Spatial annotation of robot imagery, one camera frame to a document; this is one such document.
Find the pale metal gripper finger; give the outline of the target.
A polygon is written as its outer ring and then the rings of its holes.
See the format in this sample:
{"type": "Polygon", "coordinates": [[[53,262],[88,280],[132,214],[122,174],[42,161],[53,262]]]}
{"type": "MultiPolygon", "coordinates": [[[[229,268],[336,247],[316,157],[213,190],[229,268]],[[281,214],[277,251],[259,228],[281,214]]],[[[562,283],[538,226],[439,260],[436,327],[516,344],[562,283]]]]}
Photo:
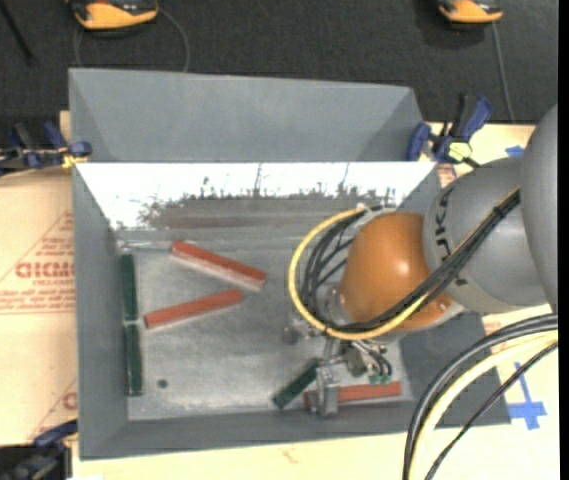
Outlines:
{"type": "Polygon", "coordinates": [[[327,415],[326,387],[329,379],[329,372],[325,366],[320,366],[316,370],[316,412],[320,416],[327,415]]]}
{"type": "Polygon", "coordinates": [[[327,370],[327,414],[333,415],[339,407],[340,379],[332,368],[327,370]]]}

